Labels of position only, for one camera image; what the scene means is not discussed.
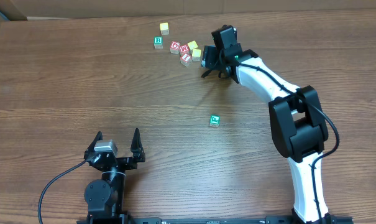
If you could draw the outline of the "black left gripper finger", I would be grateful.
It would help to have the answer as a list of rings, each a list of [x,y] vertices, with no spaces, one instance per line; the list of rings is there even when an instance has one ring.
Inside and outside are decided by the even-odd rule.
[[[95,136],[94,140],[91,142],[91,144],[88,146],[86,153],[93,152],[94,147],[98,141],[101,141],[103,139],[103,134],[101,131],[98,131],[97,135]]]
[[[140,139],[139,128],[136,128],[131,142],[131,152],[133,157],[144,157],[144,149]]]

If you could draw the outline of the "red M wooden block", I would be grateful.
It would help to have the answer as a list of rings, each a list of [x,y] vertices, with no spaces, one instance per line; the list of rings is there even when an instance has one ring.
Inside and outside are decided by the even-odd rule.
[[[190,54],[190,48],[187,44],[180,45],[178,50],[179,50],[180,56],[183,56],[184,54]]]

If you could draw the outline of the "green letter wooden block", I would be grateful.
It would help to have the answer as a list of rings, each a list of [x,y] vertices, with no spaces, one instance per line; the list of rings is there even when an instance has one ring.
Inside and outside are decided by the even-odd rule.
[[[218,127],[220,125],[220,116],[212,114],[209,120],[209,126]]]

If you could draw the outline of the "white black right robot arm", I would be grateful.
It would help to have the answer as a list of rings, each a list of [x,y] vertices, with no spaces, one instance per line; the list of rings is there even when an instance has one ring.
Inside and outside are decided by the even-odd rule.
[[[211,33],[214,45],[204,48],[203,77],[220,76],[256,93],[268,104],[272,141],[288,160],[294,187],[293,215],[298,223],[324,223],[328,208],[321,177],[321,158],[328,139],[326,118],[316,90],[300,88],[271,71],[252,50],[243,50],[237,30],[224,25]]]

